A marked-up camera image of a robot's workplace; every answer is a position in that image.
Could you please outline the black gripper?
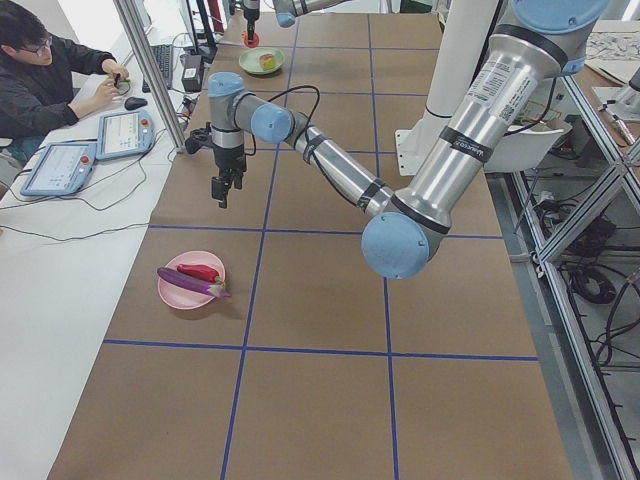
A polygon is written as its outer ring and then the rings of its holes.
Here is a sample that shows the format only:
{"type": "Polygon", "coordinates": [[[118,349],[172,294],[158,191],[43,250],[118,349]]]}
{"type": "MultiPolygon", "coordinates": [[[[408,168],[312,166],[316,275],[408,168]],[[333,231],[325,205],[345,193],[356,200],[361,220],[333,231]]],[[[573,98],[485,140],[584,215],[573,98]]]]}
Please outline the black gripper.
{"type": "Polygon", "coordinates": [[[228,206],[228,193],[232,186],[242,188],[246,172],[244,132],[241,130],[219,130],[200,128],[192,130],[185,141],[185,149],[194,154],[201,148],[213,151],[218,175],[211,178],[211,197],[220,208],[228,206]]]}

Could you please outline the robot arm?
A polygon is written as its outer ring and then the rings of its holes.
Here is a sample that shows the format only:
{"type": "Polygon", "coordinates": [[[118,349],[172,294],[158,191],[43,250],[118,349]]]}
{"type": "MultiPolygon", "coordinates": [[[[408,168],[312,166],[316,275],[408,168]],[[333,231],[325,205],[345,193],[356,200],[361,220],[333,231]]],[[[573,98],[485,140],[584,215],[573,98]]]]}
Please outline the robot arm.
{"type": "Polygon", "coordinates": [[[579,72],[603,1],[454,1],[449,7],[423,117],[396,134],[407,187],[392,190],[313,125],[308,115],[249,92],[232,72],[208,81],[210,124],[186,140],[212,150],[224,200],[246,167],[244,137],[286,143],[370,220],[361,240],[379,275],[405,279],[435,255],[451,212],[534,90],[579,72]]]}
{"type": "MultiPolygon", "coordinates": [[[[275,0],[272,1],[278,24],[283,28],[294,25],[300,16],[331,8],[345,3],[345,0],[275,0]]],[[[245,19],[247,30],[255,28],[260,18],[261,1],[228,1],[229,10],[234,13],[241,11],[245,19]]]]}

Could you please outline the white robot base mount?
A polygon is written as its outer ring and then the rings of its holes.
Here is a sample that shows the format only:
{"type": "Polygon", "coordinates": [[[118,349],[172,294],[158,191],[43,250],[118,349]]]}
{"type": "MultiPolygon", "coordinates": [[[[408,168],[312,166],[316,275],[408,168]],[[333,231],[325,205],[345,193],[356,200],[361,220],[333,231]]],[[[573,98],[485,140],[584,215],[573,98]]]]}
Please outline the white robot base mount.
{"type": "Polygon", "coordinates": [[[488,39],[507,3],[446,1],[447,15],[424,114],[409,130],[398,130],[399,173],[413,176],[463,100],[485,59],[488,39]]]}

